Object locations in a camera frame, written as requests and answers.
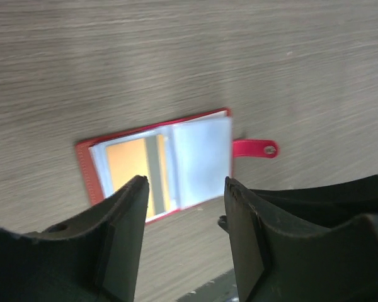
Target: wood grain surface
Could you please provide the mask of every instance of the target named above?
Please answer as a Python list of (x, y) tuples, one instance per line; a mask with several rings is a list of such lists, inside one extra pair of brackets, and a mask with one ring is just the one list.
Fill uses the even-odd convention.
[[(0, 226), (88, 207), (77, 140), (229, 106), (263, 189), (378, 173), (378, 0), (0, 0)], [(146, 229), (137, 301), (232, 267), (221, 200)]]

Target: red leather edge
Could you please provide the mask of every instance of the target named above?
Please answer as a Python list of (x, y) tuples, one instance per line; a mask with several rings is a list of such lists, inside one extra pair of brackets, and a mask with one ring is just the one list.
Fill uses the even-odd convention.
[(226, 111), (227, 116), (232, 116), (231, 110), (229, 108), (221, 108), (221, 109), (217, 109), (217, 110), (213, 110), (213, 111), (209, 111), (205, 113), (200, 113), (198, 115), (187, 116), (184, 118), (178, 118), (176, 120), (170, 120), (170, 121), (156, 123), (153, 125), (143, 126), (139, 128), (130, 129), (130, 130), (124, 130), (117, 133), (103, 135), (101, 137), (90, 138), (90, 139), (83, 140), (82, 142), (77, 143), (75, 146), (75, 151), (77, 154), (77, 160), (81, 168), (81, 173), (83, 175), (83, 180), (86, 185), (87, 192), (88, 192), (89, 202), (92, 205), (95, 205), (97, 203), (100, 203), (104, 199), (100, 180), (98, 179), (95, 165), (94, 165), (93, 159), (91, 158), (91, 153), (89, 151), (89, 148), (91, 148), (93, 145), (96, 145), (97, 143), (101, 143), (101, 142), (106, 142), (108, 140), (113, 140), (115, 138), (124, 137), (126, 135), (131, 135), (137, 132), (151, 130), (159, 126), (165, 126), (165, 125), (193, 120), (195, 118), (200, 118), (202, 116), (211, 115), (213, 113), (217, 113), (221, 111)]

